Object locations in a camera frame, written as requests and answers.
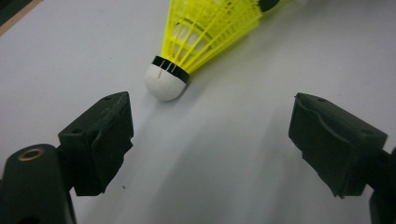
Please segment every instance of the brass insert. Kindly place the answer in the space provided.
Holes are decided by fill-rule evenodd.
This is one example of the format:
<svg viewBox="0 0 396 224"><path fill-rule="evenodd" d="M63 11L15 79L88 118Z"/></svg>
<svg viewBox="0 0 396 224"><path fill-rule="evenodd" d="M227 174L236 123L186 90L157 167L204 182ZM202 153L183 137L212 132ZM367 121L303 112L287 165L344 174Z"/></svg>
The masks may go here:
<svg viewBox="0 0 396 224"><path fill-rule="evenodd" d="M41 148L33 148L23 152L19 157L19 161L33 161L44 154L44 150Z"/></svg>

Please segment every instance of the white table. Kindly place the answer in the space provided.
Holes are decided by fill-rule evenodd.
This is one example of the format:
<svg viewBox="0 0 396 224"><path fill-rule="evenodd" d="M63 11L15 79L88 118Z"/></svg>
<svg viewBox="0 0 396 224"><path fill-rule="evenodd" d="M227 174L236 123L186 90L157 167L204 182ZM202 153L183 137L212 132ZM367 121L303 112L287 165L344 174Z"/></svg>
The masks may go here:
<svg viewBox="0 0 396 224"><path fill-rule="evenodd" d="M73 196L78 223L370 223L370 188L334 198L288 128L293 96L310 93L387 133L392 151L396 2L291 2L164 103L143 76L167 5L44 1L0 37L1 173L13 152L58 146L89 106L128 91L134 147L105 194Z"/></svg>

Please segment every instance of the shuttlecock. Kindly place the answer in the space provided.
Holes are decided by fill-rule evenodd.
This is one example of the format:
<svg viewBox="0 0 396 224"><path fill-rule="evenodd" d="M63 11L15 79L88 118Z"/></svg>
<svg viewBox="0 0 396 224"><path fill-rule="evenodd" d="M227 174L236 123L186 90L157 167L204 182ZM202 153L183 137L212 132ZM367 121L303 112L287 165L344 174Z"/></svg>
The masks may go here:
<svg viewBox="0 0 396 224"><path fill-rule="evenodd" d="M161 56L145 75L148 91L177 98L191 74L259 25L277 0L171 0Z"/></svg>

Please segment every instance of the shuttlecock cork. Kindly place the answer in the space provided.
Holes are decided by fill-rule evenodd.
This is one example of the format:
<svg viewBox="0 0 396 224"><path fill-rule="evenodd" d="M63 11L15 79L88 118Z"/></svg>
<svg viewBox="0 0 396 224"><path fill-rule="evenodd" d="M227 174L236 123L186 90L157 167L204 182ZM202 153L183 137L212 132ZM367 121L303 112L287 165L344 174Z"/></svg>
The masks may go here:
<svg viewBox="0 0 396 224"><path fill-rule="evenodd" d="M191 74L259 25L278 0L171 0L161 56L148 67L145 84L157 99L170 101Z"/></svg>

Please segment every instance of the black band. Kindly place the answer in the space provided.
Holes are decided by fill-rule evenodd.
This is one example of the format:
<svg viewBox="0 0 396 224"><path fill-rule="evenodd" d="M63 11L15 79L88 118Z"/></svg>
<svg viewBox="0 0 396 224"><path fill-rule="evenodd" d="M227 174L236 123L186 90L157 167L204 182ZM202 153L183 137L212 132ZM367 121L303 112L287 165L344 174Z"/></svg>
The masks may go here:
<svg viewBox="0 0 396 224"><path fill-rule="evenodd" d="M152 64L159 66L161 69L182 80L184 83L187 83L190 78L190 75L185 72L181 67L160 56L156 56Z"/></svg>

